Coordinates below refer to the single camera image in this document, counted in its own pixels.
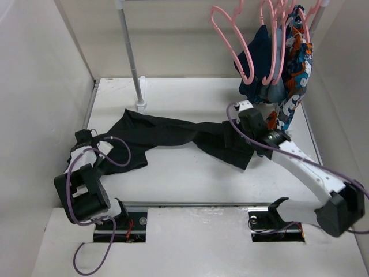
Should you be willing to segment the black trousers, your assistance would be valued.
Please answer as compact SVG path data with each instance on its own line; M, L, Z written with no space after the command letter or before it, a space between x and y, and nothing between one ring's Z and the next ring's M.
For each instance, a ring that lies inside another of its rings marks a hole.
M125 167L118 167L109 161L102 162L104 175L147 166L145 152L155 147L177 147L192 142L208 155L242 170L246 169L254 153L254 149L228 121L193 123L125 110L122 118L99 137L110 136L122 139L129 146L131 159Z

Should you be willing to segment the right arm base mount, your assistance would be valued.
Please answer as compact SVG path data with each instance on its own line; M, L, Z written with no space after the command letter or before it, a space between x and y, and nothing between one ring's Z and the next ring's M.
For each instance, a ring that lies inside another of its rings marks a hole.
M277 208L287 197L281 197L265 207L248 208L247 225L252 242L305 242L300 222L285 222Z

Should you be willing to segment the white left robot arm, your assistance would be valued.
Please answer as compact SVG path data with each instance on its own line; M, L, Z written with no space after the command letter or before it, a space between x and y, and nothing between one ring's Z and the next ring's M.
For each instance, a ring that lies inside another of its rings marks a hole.
M65 172L54 178L54 186L66 212L73 224L87 226L109 222L122 229L129 222L129 213L118 198L110 198L100 179L105 173L103 163L118 167L130 163L131 151L128 145L115 136L93 136L92 131L82 129L75 132L76 145L70 151ZM108 157L117 141L127 151L126 162L116 162Z

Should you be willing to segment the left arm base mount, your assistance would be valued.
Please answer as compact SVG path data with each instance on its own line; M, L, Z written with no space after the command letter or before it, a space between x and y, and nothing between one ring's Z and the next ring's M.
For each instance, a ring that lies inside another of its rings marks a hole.
M116 218L114 243L143 243L146 241L146 227L148 223L147 209L133 209L128 212L127 220ZM93 242L110 242L113 223L106 220L97 224L93 232Z

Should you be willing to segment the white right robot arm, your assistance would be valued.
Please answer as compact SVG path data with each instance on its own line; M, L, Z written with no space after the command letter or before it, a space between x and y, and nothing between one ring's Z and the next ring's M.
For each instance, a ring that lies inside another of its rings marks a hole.
M268 206L266 220L273 227L300 222L320 227L332 237L340 237L365 214L368 191L344 174L315 163L282 131L270 130L254 107L238 107L238 117L230 120L233 130L258 155L289 171L316 197L316 201L296 201L282 196Z

